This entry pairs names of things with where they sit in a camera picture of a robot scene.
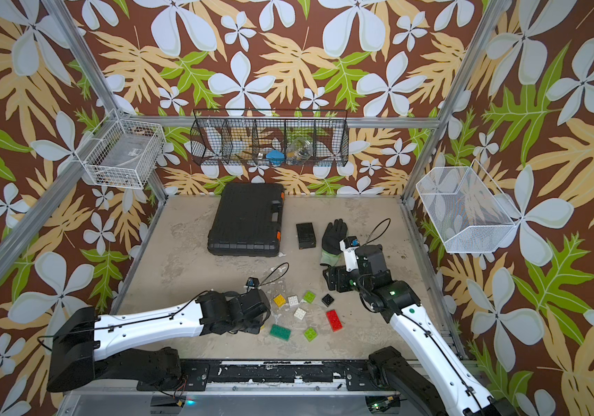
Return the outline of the yellow lego brick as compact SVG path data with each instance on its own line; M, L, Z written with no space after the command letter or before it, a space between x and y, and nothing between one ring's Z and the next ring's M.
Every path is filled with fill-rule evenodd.
M282 295L278 295L273 299L275 305L280 309L286 304L286 298Z

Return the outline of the black lego brick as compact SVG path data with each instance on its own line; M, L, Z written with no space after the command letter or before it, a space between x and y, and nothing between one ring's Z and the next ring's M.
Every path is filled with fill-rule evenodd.
M333 302L334 302L334 298L330 294L326 294L322 297L322 303L324 303L324 305L326 305L327 307L332 305Z

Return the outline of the dark green lego brick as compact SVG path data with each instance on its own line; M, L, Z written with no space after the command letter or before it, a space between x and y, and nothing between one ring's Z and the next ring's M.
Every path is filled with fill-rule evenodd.
M273 324L270 329L269 334L270 334L270 336L280 339L282 341L288 341L290 339L292 331L288 328L281 326L281 325Z

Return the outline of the red lego brick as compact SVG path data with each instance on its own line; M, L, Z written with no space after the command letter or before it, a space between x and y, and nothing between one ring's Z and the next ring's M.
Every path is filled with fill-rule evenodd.
M326 319L328 320L333 332L338 332L343 329L343 323L340 321L336 310L328 310L326 312Z

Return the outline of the white lego brick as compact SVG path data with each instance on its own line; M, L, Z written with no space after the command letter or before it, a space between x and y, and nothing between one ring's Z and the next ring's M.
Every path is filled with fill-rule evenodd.
M299 320L299 321L303 321L305 319L305 317L307 316L307 312L305 310L303 310L302 308L297 308L295 310L295 312L293 313L293 316Z
M297 306L300 303L298 296L289 296L288 303L291 307Z

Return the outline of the lime green lego brick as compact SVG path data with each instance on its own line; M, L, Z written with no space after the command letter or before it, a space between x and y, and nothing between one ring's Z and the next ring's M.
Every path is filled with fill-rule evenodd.
M309 304L313 304L315 299L316 299L316 295L312 291L307 291L305 293L305 295L303 296L303 300Z
M307 339L307 341L309 341L309 343L310 343L318 336L318 334L314 328L308 328L304 332L304 336L305 336L305 339Z

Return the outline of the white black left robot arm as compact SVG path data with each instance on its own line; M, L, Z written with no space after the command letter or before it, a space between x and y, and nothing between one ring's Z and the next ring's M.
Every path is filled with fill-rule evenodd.
M203 291L186 303L130 315L99 315L92 307L76 311L51 337L46 389L64 393L92 381L141 381L160 389L182 379L173 348L143 347L175 338L247 333L257 335L271 315L267 295Z

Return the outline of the lime green lego brick front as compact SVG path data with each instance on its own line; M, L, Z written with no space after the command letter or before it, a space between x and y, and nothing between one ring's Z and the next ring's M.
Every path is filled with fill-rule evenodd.
M318 334L314 328L308 328L304 332L304 336L305 336L305 339L307 339L307 341L309 341L309 343L310 343L318 336Z

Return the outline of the black green work glove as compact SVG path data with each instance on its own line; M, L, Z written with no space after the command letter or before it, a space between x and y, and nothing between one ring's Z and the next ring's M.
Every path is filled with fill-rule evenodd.
M321 242L321 265L337 265L342 254L340 242L347 237L347 233L348 227L342 218L335 219L327 225Z

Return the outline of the small black battery box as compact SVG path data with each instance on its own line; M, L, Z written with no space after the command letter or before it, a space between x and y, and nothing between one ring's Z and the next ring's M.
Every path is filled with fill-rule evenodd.
M296 231L300 250L311 249L317 246L317 239L312 223L299 223L296 225Z

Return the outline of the black plastic tool case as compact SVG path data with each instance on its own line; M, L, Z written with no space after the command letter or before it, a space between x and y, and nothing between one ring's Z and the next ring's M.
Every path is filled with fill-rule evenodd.
M284 204L281 184L228 184L208 233L208 251L215 256L278 256Z

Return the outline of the clear plastic in basket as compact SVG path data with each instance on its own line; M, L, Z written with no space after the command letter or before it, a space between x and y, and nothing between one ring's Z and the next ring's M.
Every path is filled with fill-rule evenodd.
M286 164L301 166L312 160L313 141L306 136L295 136L287 141Z

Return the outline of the blue object in basket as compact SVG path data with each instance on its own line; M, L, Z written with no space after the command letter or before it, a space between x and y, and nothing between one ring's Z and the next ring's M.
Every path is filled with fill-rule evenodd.
M283 152L272 150L266 155L266 160L271 166L281 166L285 162L286 156Z

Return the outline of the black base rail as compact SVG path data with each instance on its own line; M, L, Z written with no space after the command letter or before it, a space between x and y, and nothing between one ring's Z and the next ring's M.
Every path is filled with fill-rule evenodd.
M158 392L205 392L215 385L249 387L276 384L333 385L336 391L378 391L366 360L243 361L181 360L181 373L154 384L140 381L137 389Z

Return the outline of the aluminium frame post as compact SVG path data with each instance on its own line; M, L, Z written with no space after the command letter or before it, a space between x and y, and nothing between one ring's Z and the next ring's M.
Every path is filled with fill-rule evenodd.
M449 94L438 113L437 123L435 126L429 127L431 130L430 135L416 159L416 164L404 188L404 193L401 196L402 203L407 203L408 199L412 198L414 192L416 192L416 183L423 177L423 171L429 162L429 157L433 149L437 146L441 134L447 129L449 118L454 114L454 106L462 96L463 91L467 88L475 67L482 59L484 47L489 42L491 36L493 36L501 15L507 10L508 5L511 4L511 1L489 1L489 7L482 14L481 22L465 52L462 65L457 71Z

